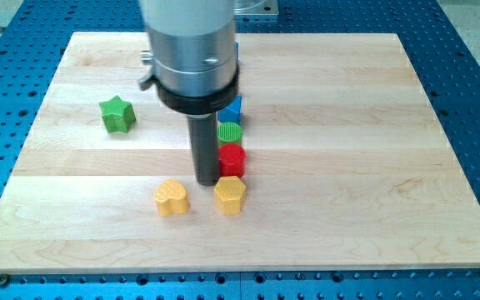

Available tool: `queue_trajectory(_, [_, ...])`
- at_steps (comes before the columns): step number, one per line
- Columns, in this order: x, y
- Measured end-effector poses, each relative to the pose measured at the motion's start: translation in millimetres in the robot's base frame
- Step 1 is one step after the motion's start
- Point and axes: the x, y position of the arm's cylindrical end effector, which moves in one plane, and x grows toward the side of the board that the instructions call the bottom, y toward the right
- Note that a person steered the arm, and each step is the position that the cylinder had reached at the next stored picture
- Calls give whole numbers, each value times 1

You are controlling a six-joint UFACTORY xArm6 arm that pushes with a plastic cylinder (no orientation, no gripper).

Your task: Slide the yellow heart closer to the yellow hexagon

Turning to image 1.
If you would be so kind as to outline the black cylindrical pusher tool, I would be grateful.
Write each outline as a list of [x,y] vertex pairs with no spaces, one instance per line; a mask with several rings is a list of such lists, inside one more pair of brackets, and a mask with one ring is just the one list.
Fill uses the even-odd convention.
[[216,114],[187,115],[187,125],[196,180],[213,186],[220,177]]

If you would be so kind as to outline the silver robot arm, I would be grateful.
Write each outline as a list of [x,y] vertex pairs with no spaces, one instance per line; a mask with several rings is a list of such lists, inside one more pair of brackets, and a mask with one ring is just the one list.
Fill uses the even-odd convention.
[[238,95],[238,47],[229,0],[140,0],[150,50],[139,87],[155,87],[168,108],[187,117],[197,182],[220,177],[217,113]]

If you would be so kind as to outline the clear robot base mount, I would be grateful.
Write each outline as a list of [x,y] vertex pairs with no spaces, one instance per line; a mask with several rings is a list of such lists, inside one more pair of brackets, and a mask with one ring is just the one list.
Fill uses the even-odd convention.
[[278,0],[233,0],[234,12],[238,16],[277,16]]

